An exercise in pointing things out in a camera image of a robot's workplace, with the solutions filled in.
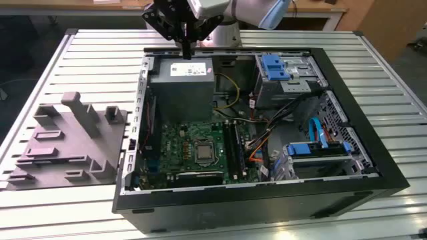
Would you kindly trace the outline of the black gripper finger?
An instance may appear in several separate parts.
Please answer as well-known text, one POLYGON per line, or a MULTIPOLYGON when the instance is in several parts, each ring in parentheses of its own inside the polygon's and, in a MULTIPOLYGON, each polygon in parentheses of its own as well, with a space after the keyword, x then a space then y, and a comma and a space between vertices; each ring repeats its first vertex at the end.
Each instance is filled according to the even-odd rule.
POLYGON ((183 22, 177 14, 163 13, 159 8, 149 8, 142 14, 149 25, 159 32, 165 39, 175 41, 182 49, 182 57, 187 59, 187 39, 183 29, 183 22))
POLYGON ((225 16, 217 15, 203 21, 195 17, 187 22, 187 59, 193 59, 194 47, 198 41, 203 41, 215 28, 221 25, 225 20, 225 16))

